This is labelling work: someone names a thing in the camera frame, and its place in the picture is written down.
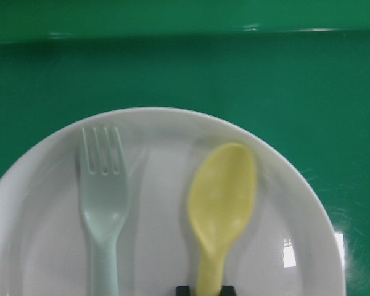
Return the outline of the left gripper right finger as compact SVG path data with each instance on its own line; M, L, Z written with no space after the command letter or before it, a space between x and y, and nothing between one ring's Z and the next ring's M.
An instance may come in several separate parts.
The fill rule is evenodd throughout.
M234 286L223 285L221 287L221 296L236 296L236 290Z

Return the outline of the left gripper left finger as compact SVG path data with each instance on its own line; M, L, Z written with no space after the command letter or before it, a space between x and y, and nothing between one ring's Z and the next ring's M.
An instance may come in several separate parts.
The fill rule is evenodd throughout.
M177 286L175 289L175 296L191 296L191 289L189 286Z

